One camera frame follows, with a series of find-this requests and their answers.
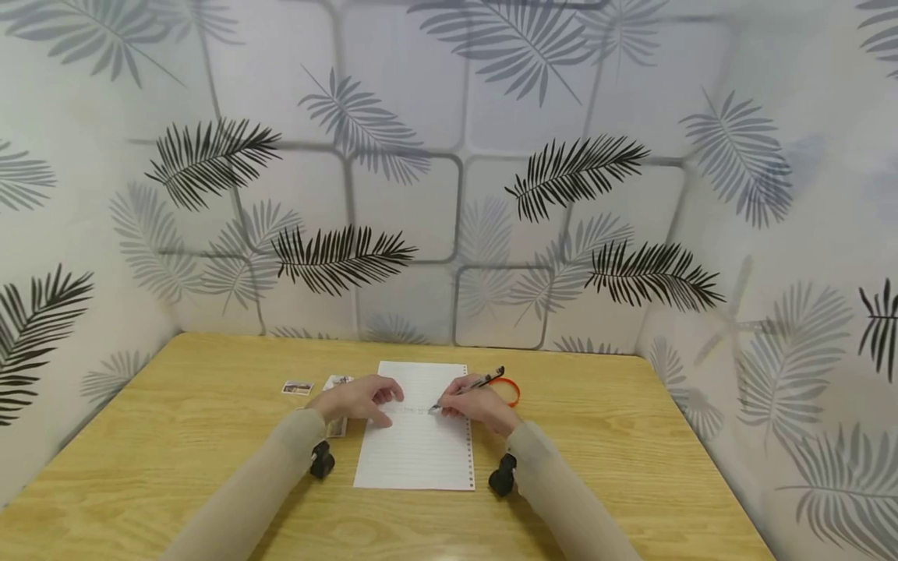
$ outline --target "hand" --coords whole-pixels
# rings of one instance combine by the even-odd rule
[[[384,378],[377,374],[353,380],[349,383],[334,386],[315,396],[307,409],[316,409],[324,417],[324,422],[347,417],[350,419],[372,419],[374,425],[391,426],[392,421],[378,405],[393,401],[402,401],[402,388],[393,378]]]
[[[469,374],[453,380],[436,402],[443,408],[440,413],[443,416],[465,415],[469,419],[480,421],[494,433],[508,438],[523,421],[492,388],[486,386],[460,396],[454,395],[478,378],[477,374]]]

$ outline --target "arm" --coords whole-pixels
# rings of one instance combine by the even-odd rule
[[[453,395],[477,379],[459,378],[439,400],[444,416],[466,415],[505,436],[518,492],[549,526],[568,561],[639,561],[627,536],[534,423],[525,423],[490,388]]]
[[[338,417],[392,421],[378,405],[402,401],[392,378],[366,376],[320,393],[288,415],[261,447],[209,498],[160,561],[246,561],[290,490],[312,465],[312,449]]]

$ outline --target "person's left hand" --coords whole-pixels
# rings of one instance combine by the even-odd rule
[[[392,421],[377,406],[393,401],[393,398],[397,401],[405,399],[399,384],[393,378],[374,374],[323,391],[305,408],[318,410],[325,423],[344,416],[372,419],[374,425],[386,427],[391,426]]]

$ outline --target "pen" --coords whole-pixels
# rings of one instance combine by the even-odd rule
[[[487,385],[488,383],[495,380],[496,378],[501,378],[504,374],[505,374],[505,366],[499,366],[496,369],[495,374],[487,374],[486,376],[478,378],[477,380],[471,382],[471,385],[465,386],[463,388],[459,388],[458,391],[456,391],[453,395],[460,396],[463,393],[468,393],[471,390],[476,390],[477,388],[482,388],[483,386]],[[430,408],[429,413],[433,413],[434,411],[438,410],[439,408],[440,408],[440,406],[437,403],[433,407]]]

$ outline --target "notebook paper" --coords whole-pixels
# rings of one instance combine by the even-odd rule
[[[474,490],[471,421],[428,413],[449,383],[468,373],[464,364],[381,362],[377,370],[394,378],[405,400],[380,409],[390,428],[365,427],[356,487],[374,489]]]

